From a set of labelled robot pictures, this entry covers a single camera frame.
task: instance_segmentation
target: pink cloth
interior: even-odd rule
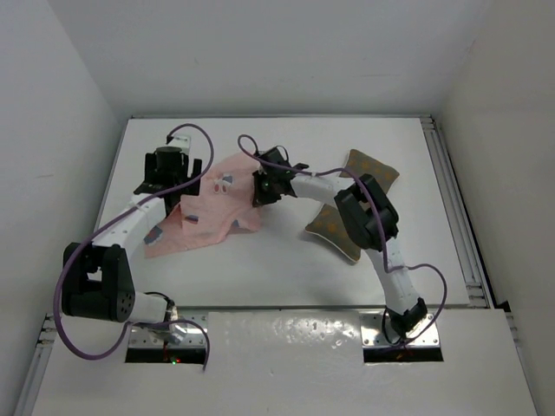
[[[213,166],[200,181],[198,197],[183,195],[180,204],[145,237],[146,257],[164,256],[218,244],[234,227],[260,230],[252,207],[252,173],[258,162],[237,153]]]

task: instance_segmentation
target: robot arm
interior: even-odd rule
[[[139,202],[156,192],[181,185],[200,175],[201,161],[193,161],[189,169],[189,138],[174,136],[167,144],[145,157],[145,179],[135,190],[129,206],[136,211],[113,225],[76,258],[62,286],[62,310],[66,315],[104,321],[156,323],[167,321],[171,313],[168,300],[136,292],[128,259],[142,245],[143,238],[179,203],[181,194],[198,195],[200,183],[163,198]],[[66,263],[79,244],[64,251]],[[88,274],[101,272],[101,280]]]
[[[257,156],[273,164],[291,167],[276,147]],[[303,170],[308,166],[299,164],[293,167]],[[399,336],[405,337],[406,333],[426,316],[426,304],[416,292],[407,270],[402,267],[404,262],[396,239],[399,217],[371,175],[363,175],[360,180],[369,191],[380,214],[386,238],[388,270],[393,270],[391,272],[387,272],[384,267],[382,241],[376,218],[368,206],[364,207],[368,205],[368,201],[352,178],[310,176],[268,166],[263,166],[253,176],[255,206],[276,202],[281,199],[281,195],[290,195],[295,198],[314,199],[335,206],[339,210],[350,239],[364,250],[374,265],[383,287],[391,327]]]

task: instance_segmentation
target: white wall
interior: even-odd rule
[[[489,0],[49,0],[119,114],[430,113]]]
[[[498,0],[441,124],[541,414],[555,414],[555,5]]]
[[[46,0],[0,2],[0,414],[62,266],[92,230],[120,126]]]

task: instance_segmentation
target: white table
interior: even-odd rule
[[[145,153],[165,143],[175,126],[191,121],[211,136],[215,160],[238,152],[239,134],[261,148],[286,146],[292,163],[324,170],[343,166],[356,148],[401,174],[389,192],[399,212],[399,240],[407,264],[437,265],[448,281],[449,305],[468,304],[454,246],[420,119],[266,118],[130,120],[111,178],[101,224],[126,205],[142,181]],[[192,129],[191,155],[208,159],[202,135]],[[384,304],[382,288],[366,257],[357,265],[304,232],[320,204],[285,198],[264,208],[264,227],[229,236],[222,244],[154,259],[142,250],[131,259],[135,288],[158,290],[179,305],[217,307],[356,307]],[[430,305],[441,299],[439,278],[429,270],[411,274]]]
[[[119,331],[66,322],[88,351]],[[331,331],[321,338],[323,328]],[[535,414],[501,310],[446,310],[443,362],[365,365],[359,328],[354,311],[211,313],[205,373],[198,365],[124,363],[125,348],[83,361],[57,341],[33,415]]]

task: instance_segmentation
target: brown fabric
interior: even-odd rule
[[[358,176],[364,173],[374,176],[385,193],[388,193],[389,188],[399,177],[399,172],[393,167],[384,165],[356,149],[351,149],[349,152],[347,167]],[[349,175],[342,172],[340,176]],[[324,204],[316,218],[304,229],[334,244],[351,261],[356,263],[361,258],[361,249],[350,240],[336,208]]]

